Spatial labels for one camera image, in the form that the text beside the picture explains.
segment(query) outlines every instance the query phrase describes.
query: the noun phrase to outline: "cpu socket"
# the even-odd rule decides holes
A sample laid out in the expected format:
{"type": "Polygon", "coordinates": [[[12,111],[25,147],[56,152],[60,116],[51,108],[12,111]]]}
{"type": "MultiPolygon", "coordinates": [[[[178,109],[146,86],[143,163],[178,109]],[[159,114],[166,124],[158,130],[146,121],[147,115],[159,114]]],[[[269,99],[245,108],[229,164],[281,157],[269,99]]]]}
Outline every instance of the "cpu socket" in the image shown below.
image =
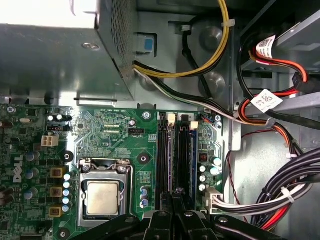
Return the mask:
{"type": "Polygon", "coordinates": [[[94,228],[127,214],[130,165],[91,168],[79,174],[77,224],[94,228]]]}

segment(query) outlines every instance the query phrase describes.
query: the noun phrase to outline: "cable tie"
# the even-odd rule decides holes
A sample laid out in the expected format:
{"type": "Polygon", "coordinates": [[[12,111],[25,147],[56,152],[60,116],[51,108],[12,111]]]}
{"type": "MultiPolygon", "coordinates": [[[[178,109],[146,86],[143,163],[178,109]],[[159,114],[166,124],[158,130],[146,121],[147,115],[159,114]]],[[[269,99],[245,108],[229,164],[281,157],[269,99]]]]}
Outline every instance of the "cable tie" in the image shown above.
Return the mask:
{"type": "Polygon", "coordinates": [[[275,126],[275,124],[276,124],[276,120],[272,117],[269,117],[264,126],[267,129],[271,129],[275,126]]]}
{"type": "Polygon", "coordinates": [[[289,199],[289,201],[293,204],[295,202],[295,199],[291,196],[290,191],[285,188],[284,186],[281,188],[281,192],[283,194],[283,196],[285,196],[286,198],[289,199]]]}
{"type": "Polygon", "coordinates": [[[236,20],[234,19],[229,19],[228,21],[225,21],[221,24],[222,27],[226,26],[226,27],[234,27],[236,25],[236,20]]]}
{"type": "Polygon", "coordinates": [[[267,197],[272,198],[273,195],[271,193],[269,193],[265,188],[262,188],[262,192],[267,195],[267,197]]]}
{"type": "Polygon", "coordinates": [[[286,158],[286,159],[292,159],[292,158],[296,158],[296,157],[298,157],[297,154],[287,153],[287,154],[285,155],[285,158],[286,158]]]}

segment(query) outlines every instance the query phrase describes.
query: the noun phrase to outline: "yellow wire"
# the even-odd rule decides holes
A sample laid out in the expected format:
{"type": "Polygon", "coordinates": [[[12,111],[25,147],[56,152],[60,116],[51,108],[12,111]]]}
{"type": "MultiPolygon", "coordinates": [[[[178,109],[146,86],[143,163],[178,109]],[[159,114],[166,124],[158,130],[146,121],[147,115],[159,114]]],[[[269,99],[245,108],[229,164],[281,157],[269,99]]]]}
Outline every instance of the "yellow wire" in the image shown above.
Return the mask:
{"type": "MultiPolygon", "coordinates": [[[[226,24],[229,21],[229,13],[228,13],[226,1],[225,0],[218,0],[218,3],[220,6],[220,9],[221,9],[221,12],[222,12],[223,22],[226,24]]],[[[138,65],[134,65],[134,67],[137,70],[139,70],[140,72],[142,72],[148,76],[157,77],[157,78],[180,78],[180,77],[188,76],[191,74],[196,74],[202,70],[209,68],[211,65],[213,65],[215,62],[218,61],[218,59],[223,54],[223,52],[227,46],[229,32],[230,32],[230,27],[224,25],[222,39],[221,39],[221,42],[220,42],[217,50],[215,51],[212,58],[210,58],[210,60],[207,63],[205,63],[203,66],[199,67],[198,69],[195,69],[192,71],[187,71],[187,72],[178,72],[178,73],[161,73],[161,72],[156,72],[156,71],[144,69],[143,67],[140,67],[138,65]]]]}

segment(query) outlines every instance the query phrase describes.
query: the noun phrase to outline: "metal mesh grille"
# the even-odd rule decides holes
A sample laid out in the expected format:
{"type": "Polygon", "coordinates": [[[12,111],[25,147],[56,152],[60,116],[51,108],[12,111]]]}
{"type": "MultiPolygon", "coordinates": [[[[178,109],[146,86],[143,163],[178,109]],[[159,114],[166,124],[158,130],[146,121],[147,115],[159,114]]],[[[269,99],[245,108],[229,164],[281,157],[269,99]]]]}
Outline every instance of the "metal mesh grille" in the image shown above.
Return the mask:
{"type": "Polygon", "coordinates": [[[111,36],[122,65],[120,71],[125,79],[131,76],[134,61],[134,12],[136,0],[112,0],[111,36]]]}

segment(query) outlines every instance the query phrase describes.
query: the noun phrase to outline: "black capacitor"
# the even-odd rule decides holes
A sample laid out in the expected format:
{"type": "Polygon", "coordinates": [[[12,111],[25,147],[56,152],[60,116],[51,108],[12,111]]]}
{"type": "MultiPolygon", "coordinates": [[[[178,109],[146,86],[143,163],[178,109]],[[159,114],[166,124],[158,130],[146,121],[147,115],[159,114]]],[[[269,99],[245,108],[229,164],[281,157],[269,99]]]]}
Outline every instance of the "black capacitor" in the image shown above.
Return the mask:
{"type": "Polygon", "coordinates": [[[18,137],[7,137],[4,142],[6,144],[18,144],[20,143],[20,138],[18,137]]]}
{"type": "Polygon", "coordinates": [[[13,200],[14,200],[14,197],[11,195],[6,198],[0,199],[0,206],[5,206],[11,203],[13,200]]]}
{"type": "Polygon", "coordinates": [[[4,190],[6,190],[7,188],[5,186],[0,186],[0,193],[2,193],[4,190]]]}
{"type": "Polygon", "coordinates": [[[67,115],[58,114],[56,116],[56,120],[58,122],[69,122],[69,121],[72,120],[72,117],[71,116],[67,116],[67,115]]]}
{"type": "Polygon", "coordinates": [[[9,187],[8,189],[3,190],[0,192],[0,199],[3,199],[11,194],[13,194],[15,190],[12,187],[9,187]]]}
{"type": "Polygon", "coordinates": [[[11,121],[0,121],[0,129],[12,129],[13,126],[11,121]]]}

